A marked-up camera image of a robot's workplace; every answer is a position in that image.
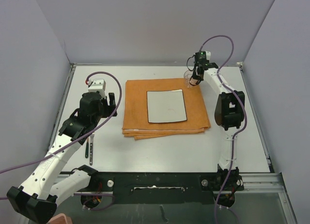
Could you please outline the clear drinking glass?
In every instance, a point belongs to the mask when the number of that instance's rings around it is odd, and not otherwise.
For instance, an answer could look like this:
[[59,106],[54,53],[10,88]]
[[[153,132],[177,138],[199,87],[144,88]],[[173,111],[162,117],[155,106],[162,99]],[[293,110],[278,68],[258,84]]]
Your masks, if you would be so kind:
[[184,73],[184,83],[187,88],[193,87],[191,84],[192,72],[190,70],[185,71]]

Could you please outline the silver fork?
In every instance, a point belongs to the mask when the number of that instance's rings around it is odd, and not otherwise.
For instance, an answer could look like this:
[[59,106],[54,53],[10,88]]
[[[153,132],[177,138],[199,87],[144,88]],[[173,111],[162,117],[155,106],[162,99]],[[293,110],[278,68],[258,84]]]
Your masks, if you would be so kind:
[[93,141],[94,141],[94,133],[90,135],[90,166],[93,165]]

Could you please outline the white square plate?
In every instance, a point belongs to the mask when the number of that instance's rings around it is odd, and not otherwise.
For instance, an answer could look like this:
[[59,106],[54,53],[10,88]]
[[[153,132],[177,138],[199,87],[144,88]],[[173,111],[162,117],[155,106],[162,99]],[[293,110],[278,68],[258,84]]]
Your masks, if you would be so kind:
[[187,120],[183,90],[147,91],[149,123],[175,123]]

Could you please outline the orange cloth napkin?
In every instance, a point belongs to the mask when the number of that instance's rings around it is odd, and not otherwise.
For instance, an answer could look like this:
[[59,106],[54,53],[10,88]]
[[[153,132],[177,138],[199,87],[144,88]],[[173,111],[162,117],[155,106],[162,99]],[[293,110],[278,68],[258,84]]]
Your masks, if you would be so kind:
[[210,127],[199,86],[189,88],[183,78],[126,81],[124,136],[138,140],[196,134]]

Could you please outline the gold fork green handle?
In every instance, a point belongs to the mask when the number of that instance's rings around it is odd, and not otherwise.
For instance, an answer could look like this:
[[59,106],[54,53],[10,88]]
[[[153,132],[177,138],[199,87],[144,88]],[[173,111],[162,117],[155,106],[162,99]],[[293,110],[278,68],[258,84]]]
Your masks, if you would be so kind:
[[86,147],[85,147],[85,158],[89,157],[89,138],[86,140]]

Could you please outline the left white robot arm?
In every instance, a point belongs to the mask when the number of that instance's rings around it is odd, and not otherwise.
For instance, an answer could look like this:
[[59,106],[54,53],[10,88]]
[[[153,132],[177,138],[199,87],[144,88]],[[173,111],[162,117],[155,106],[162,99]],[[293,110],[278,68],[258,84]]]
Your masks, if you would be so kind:
[[117,116],[119,104],[114,93],[106,96],[96,91],[82,95],[79,108],[64,121],[37,168],[21,185],[7,192],[6,197],[16,212],[36,224],[46,224],[68,197],[80,189],[92,191],[98,186],[98,171],[87,165],[78,167],[59,183],[54,181],[87,138],[102,126],[100,120]]

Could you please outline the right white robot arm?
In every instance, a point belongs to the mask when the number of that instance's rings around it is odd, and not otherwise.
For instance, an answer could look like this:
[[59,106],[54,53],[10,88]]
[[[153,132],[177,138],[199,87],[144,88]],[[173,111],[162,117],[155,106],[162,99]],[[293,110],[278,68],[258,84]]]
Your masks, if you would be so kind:
[[194,66],[191,74],[185,79],[189,87],[197,86],[205,81],[217,95],[214,118],[222,128],[222,144],[219,167],[222,170],[235,170],[237,130],[244,121],[245,94],[235,90],[218,71],[216,63],[210,62],[209,51],[199,51],[193,55]]

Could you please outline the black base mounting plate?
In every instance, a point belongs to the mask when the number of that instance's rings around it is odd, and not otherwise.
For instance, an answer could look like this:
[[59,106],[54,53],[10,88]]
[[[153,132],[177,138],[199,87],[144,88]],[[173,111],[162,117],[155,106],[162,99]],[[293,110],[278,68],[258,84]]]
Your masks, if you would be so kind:
[[185,204],[218,202],[231,206],[244,190],[241,175],[216,173],[99,172],[81,189],[80,202],[95,208],[105,198],[113,204]]

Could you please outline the pink box corner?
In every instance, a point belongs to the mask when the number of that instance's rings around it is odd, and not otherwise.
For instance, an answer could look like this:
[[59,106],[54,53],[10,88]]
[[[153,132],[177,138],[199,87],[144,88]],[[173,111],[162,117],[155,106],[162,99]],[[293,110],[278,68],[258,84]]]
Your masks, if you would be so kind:
[[72,219],[65,215],[64,213],[60,213],[54,217],[52,217],[49,221],[48,224],[72,224]]

